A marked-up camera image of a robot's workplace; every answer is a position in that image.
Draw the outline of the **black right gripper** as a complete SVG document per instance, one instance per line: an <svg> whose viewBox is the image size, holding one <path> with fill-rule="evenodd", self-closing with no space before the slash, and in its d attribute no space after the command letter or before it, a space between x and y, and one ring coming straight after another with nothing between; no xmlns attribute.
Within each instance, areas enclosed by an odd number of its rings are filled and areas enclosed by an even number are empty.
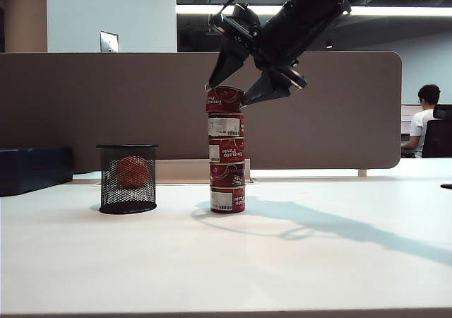
<svg viewBox="0 0 452 318"><path fill-rule="evenodd" d="M244 91L243 106L290 96L290 87L307 86L293 67L297 58L337 18L351 12L348 0L289 0L263 27L256 68L262 71ZM250 51L235 39L224 37L218 60L205 90L212 90L243 67Z"/></svg>

